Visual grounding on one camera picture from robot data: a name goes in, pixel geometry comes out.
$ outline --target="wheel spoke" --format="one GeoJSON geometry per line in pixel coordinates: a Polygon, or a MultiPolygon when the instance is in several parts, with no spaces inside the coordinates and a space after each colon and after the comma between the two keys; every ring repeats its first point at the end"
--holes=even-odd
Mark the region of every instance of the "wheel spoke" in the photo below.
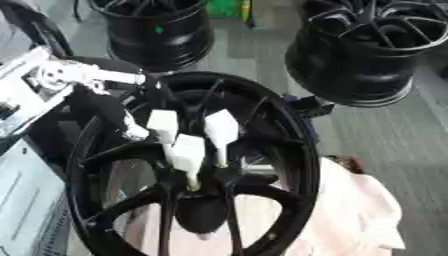
{"type": "Polygon", "coordinates": [[[313,206],[312,202],[314,201],[272,186],[238,183],[234,186],[234,191],[235,195],[254,195],[272,199],[282,206],[279,217],[269,230],[259,240],[245,249],[245,253],[248,255],[258,255],[262,251],[266,252],[266,247],[271,248],[270,255],[281,254],[281,251],[278,251],[273,245],[284,241],[284,239],[293,241],[285,233],[285,230],[288,230],[290,234],[299,234],[309,218],[307,213],[310,211],[307,209],[313,206]]]}
{"type": "Polygon", "coordinates": [[[215,81],[212,87],[207,91],[207,94],[205,94],[204,98],[202,98],[201,102],[196,106],[196,112],[201,112],[204,110],[205,106],[211,99],[212,95],[216,92],[216,90],[224,84],[224,79],[218,79],[215,81]]]}
{"type": "Polygon", "coordinates": [[[176,200],[171,196],[161,203],[160,229],[159,229],[159,255],[169,255],[170,234],[173,225],[176,200]]]}
{"type": "Polygon", "coordinates": [[[287,208],[291,211],[297,211],[299,210],[299,207],[309,203],[309,200],[301,196],[273,186],[248,185],[238,182],[234,187],[234,191],[236,195],[254,195],[275,200],[280,203],[283,208],[287,208]]]}
{"type": "Polygon", "coordinates": [[[243,127],[246,127],[250,123],[250,121],[254,118],[254,116],[260,110],[261,106],[263,106],[263,104],[266,103],[266,101],[267,101],[267,97],[263,97],[251,108],[249,115],[242,122],[243,127]]]}
{"type": "Polygon", "coordinates": [[[230,189],[226,191],[226,205],[228,209],[227,225],[229,226],[230,236],[232,237],[232,255],[242,256],[244,248],[240,225],[238,224],[238,215],[236,213],[235,196],[230,189]]]}
{"type": "Polygon", "coordinates": [[[90,156],[81,162],[81,166],[89,169],[93,166],[111,163],[117,160],[139,158],[151,154],[162,154],[161,146],[156,143],[132,142],[90,156]]]}
{"type": "Polygon", "coordinates": [[[244,174],[238,181],[239,184],[251,186],[268,186],[278,181],[275,174],[244,174]]]}
{"type": "Polygon", "coordinates": [[[257,131],[250,130],[245,135],[243,135],[237,142],[245,142],[248,144],[261,144],[261,145],[271,145],[277,147],[290,147],[302,145],[304,142],[301,139],[290,139],[282,136],[273,136],[266,133],[261,133],[257,131]]]}
{"type": "Polygon", "coordinates": [[[160,185],[155,185],[153,187],[144,189],[137,193],[135,196],[127,198],[113,206],[110,206],[94,216],[87,218],[85,220],[86,226],[96,227],[104,225],[112,225],[113,221],[120,215],[137,209],[139,207],[160,203],[164,201],[164,196],[166,192],[160,185]]]}

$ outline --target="robotic arm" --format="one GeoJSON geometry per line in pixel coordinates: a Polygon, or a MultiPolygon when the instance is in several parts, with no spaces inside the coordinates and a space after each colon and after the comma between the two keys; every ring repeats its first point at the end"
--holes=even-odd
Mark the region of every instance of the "robotic arm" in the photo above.
{"type": "Polygon", "coordinates": [[[134,141],[146,139],[149,131],[137,125],[121,102],[105,90],[105,81],[138,86],[149,80],[143,73],[107,71],[96,65],[61,60],[45,47],[34,48],[9,61],[0,67],[0,141],[22,136],[75,90],[82,90],[85,103],[123,137],[134,141]]]}

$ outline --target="rim lip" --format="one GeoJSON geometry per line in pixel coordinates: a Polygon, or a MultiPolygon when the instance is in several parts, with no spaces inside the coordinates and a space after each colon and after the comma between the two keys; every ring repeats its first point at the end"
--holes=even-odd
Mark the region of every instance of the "rim lip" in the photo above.
{"type": "Polygon", "coordinates": [[[194,5],[187,7],[185,9],[181,9],[181,10],[177,10],[175,12],[170,12],[170,13],[162,13],[160,15],[155,15],[155,16],[137,16],[137,17],[131,17],[128,15],[122,15],[122,14],[117,14],[117,13],[113,13],[113,12],[108,12],[108,11],[104,11],[100,6],[98,6],[96,4],[96,0],[89,0],[89,5],[91,6],[92,9],[94,9],[95,11],[103,14],[104,16],[106,16],[107,18],[122,18],[122,19],[129,19],[129,20],[172,20],[175,21],[175,18],[177,17],[183,17],[183,16],[190,16],[193,13],[200,11],[206,4],[206,0],[198,0],[197,3],[195,3],[194,5]]]}
{"type": "MultiPolygon", "coordinates": [[[[282,251],[286,250],[287,247],[300,234],[300,232],[303,230],[306,223],[308,222],[308,220],[311,216],[311,213],[314,209],[314,204],[317,199],[317,192],[319,189],[319,182],[320,182],[319,157],[318,157],[315,145],[312,142],[311,136],[310,136],[308,130],[306,129],[304,122],[301,119],[299,119],[296,115],[294,115],[293,110],[290,109],[290,107],[286,103],[284,103],[283,100],[278,95],[276,95],[272,91],[262,87],[258,83],[255,83],[253,81],[250,81],[250,80],[247,80],[247,79],[244,79],[241,77],[219,74],[219,73],[212,73],[212,72],[188,72],[188,73],[178,73],[178,74],[174,74],[171,76],[167,76],[167,77],[164,77],[164,80],[169,81],[172,78],[178,78],[178,77],[182,78],[182,76],[188,77],[188,76],[194,76],[194,75],[209,75],[209,76],[215,76],[217,78],[218,77],[222,78],[224,76],[224,77],[232,79],[234,81],[235,81],[235,79],[237,79],[237,80],[241,81],[241,83],[249,83],[249,84],[257,85],[259,87],[259,89],[261,89],[262,92],[263,91],[267,92],[268,95],[271,94],[272,96],[275,95],[275,97],[270,99],[271,103],[273,105],[278,105],[280,103],[282,110],[283,110],[282,114],[285,115],[286,120],[288,120],[288,122],[290,123],[289,125],[291,125],[291,127],[289,127],[289,128],[292,128],[295,131],[296,136],[297,136],[297,134],[303,135],[304,144],[303,144],[302,148],[303,148],[303,152],[305,155],[305,158],[303,161],[303,167],[305,167],[306,170],[303,170],[302,172],[309,175],[309,178],[308,178],[308,180],[306,180],[306,182],[301,179],[298,179],[296,186],[298,187],[298,189],[301,190],[301,192],[306,191],[307,193],[305,195],[309,196],[311,199],[311,205],[309,207],[306,207],[306,209],[302,210],[301,215],[304,216],[304,221],[302,221],[303,225],[301,225],[301,227],[299,227],[298,230],[295,230],[293,232],[294,233],[293,236],[291,236],[291,234],[289,234],[289,237],[286,237],[281,242],[277,243],[275,247],[271,246],[270,251],[267,251],[267,250],[263,251],[264,247],[256,248],[255,250],[253,250],[252,255],[268,256],[268,255],[272,255],[272,253],[274,253],[274,252],[275,253],[278,252],[279,248],[282,251]]],[[[96,243],[96,242],[99,242],[101,239],[97,239],[95,242],[90,240],[89,236],[91,236],[92,234],[87,229],[85,229],[85,227],[81,223],[82,217],[79,216],[78,205],[77,205],[77,203],[75,203],[75,202],[77,202],[77,195],[76,195],[76,193],[73,193],[73,188],[72,188],[73,184],[71,183],[71,180],[73,180],[73,178],[76,177],[76,174],[74,175],[74,173],[78,170],[78,168],[76,168],[77,167],[76,153],[79,153],[79,151],[81,149],[86,147],[86,143],[88,143],[88,142],[86,142],[86,138],[89,138],[89,137],[91,138],[91,134],[89,134],[89,133],[92,133],[94,126],[98,125],[99,123],[100,122],[97,118],[94,118],[91,120],[89,125],[83,130],[81,136],[79,137],[78,143],[76,144],[76,146],[72,152],[69,163],[67,165],[68,178],[67,178],[67,186],[66,186],[66,196],[68,197],[67,201],[68,201],[68,205],[69,205],[69,209],[70,209],[70,214],[72,215],[72,219],[75,223],[75,228],[76,228],[78,234],[80,235],[82,241],[84,242],[84,244],[86,244],[86,246],[95,255],[107,255],[107,254],[105,254],[105,251],[103,251],[103,248],[98,248],[98,244],[96,243]]],[[[126,245],[129,246],[129,244],[127,242],[125,242],[124,240],[122,240],[122,242],[123,242],[123,246],[126,246],[126,245]]],[[[144,254],[142,254],[139,250],[136,250],[136,255],[144,255],[144,254]]]]}
{"type": "MultiPolygon", "coordinates": [[[[213,48],[213,44],[215,43],[215,34],[213,31],[209,32],[209,40],[207,44],[202,48],[201,51],[197,52],[196,54],[191,54],[191,56],[188,56],[188,58],[185,58],[184,56],[179,57],[177,59],[172,59],[174,62],[171,65],[171,67],[168,67],[169,65],[145,65],[140,63],[139,65],[144,67],[146,70],[148,70],[151,73],[165,73],[170,72],[173,70],[179,70],[186,67],[189,67],[191,65],[194,65],[201,61],[205,56],[207,56],[210,51],[213,48]]],[[[125,58],[119,57],[117,54],[114,53],[110,41],[107,43],[107,53],[112,59],[116,60],[124,60],[127,62],[131,62],[130,60],[125,60],[125,58]]]]}
{"type": "Polygon", "coordinates": [[[378,108],[388,105],[392,105],[403,98],[405,98],[413,88],[413,77],[409,79],[405,86],[400,91],[391,93],[387,97],[372,97],[371,99],[356,99],[356,95],[343,95],[337,92],[326,92],[324,89],[320,89],[320,86],[313,86],[306,82],[305,79],[300,75],[300,73],[292,65],[292,56],[294,49],[290,47],[285,54],[286,69],[289,75],[296,81],[297,86],[301,86],[308,90],[312,94],[320,97],[322,99],[334,102],[336,104],[345,105],[349,107],[360,107],[360,108],[378,108]]]}

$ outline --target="machine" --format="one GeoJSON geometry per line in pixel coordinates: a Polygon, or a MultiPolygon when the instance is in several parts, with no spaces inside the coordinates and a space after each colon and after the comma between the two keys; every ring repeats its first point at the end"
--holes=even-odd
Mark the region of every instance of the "machine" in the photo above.
{"type": "MultiPolygon", "coordinates": [[[[94,255],[144,255],[118,235],[114,221],[150,204],[162,209],[158,255],[169,255],[174,219],[198,235],[227,223],[235,255],[281,255],[311,214],[319,184],[313,138],[284,99],[255,82],[210,72],[155,79],[133,64],[60,59],[46,47],[3,65],[0,79],[3,156],[67,98],[76,96],[82,109],[90,110],[86,115],[94,113],[66,168],[70,213],[94,255]],[[112,85],[127,92],[112,96],[107,90],[112,85]],[[254,156],[262,156],[276,172],[266,174],[258,170],[263,166],[248,165],[254,156]],[[155,184],[106,205],[110,163],[130,158],[151,165],[155,184]],[[270,186],[278,179],[284,189],[270,186]],[[235,197],[243,194],[277,201],[283,208],[266,234],[247,248],[234,205],[235,197]]],[[[44,187],[51,183],[39,176],[33,181],[44,187]]]]}

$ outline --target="black wheel rim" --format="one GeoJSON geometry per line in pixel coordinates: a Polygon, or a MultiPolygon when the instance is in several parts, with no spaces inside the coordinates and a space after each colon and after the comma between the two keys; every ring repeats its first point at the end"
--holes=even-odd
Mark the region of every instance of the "black wheel rim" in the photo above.
{"type": "MultiPolygon", "coordinates": [[[[234,104],[228,106],[227,109],[235,115],[240,124],[245,126],[246,132],[230,146],[229,168],[219,170],[214,168],[210,161],[205,160],[200,180],[204,184],[213,185],[210,186],[210,190],[207,186],[203,186],[204,188],[196,193],[202,193],[201,195],[216,193],[224,202],[226,220],[232,236],[233,255],[281,254],[305,226],[312,212],[319,186],[318,155],[302,120],[295,118],[293,112],[276,94],[240,77],[193,72],[175,74],[163,80],[174,92],[174,98],[159,101],[157,104],[162,104],[165,108],[180,109],[179,113],[182,112],[181,132],[200,134],[198,129],[200,122],[190,120],[214,111],[216,107],[210,107],[211,101],[214,101],[212,105],[221,107],[221,104],[217,104],[217,97],[232,97],[231,102],[234,104]],[[242,95],[240,98],[243,100],[233,99],[234,95],[242,95]],[[246,107],[237,106],[239,103],[246,104],[246,107]],[[277,133],[271,133],[270,128],[266,128],[268,126],[264,126],[264,131],[253,128],[263,123],[259,120],[273,117],[278,127],[282,127],[277,130],[277,133]],[[239,173],[241,152],[248,147],[260,147],[262,144],[275,149],[276,161],[284,164],[289,192],[268,186],[265,184],[268,182],[263,178],[239,173]],[[241,194],[270,198],[283,207],[274,225],[264,236],[247,248],[243,248],[241,243],[233,203],[234,197],[241,194]]],[[[140,117],[147,116],[148,109],[157,106],[150,105],[148,108],[145,104],[147,100],[145,94],[137,93],[133,97],[135,99],[128,103],[128,107],[134,109],[133,114],[137,122],[145,122],[146,120],[140,117]]],[[[164,169],[169,167],[161,160],[164,159],[163,151],[155,140],[123,143],[122,140],[116,140],[114,132],[107,131],[97,118],[93,119],[83,131],[67,168],[66,192],[74,224],[81,239],[95,255],[142,256],[145,254],[127,244],[114,231],[113,220],[140,206],[160,204],[162,214],[158,254],[170,255],[168,241],[174,212],[178,207],[177,202],[185,196],[191,196],[192,192],[185,190],[185,178],[182,173],[167,172],[164,169]],[[128,158],[141,158],[153,165],[154,169],[163,171],[156,174],[158,183],[134,197],[103,209],[100,183],[104,169],[100,170],[100,166],[114,160],[128,158]]]]}

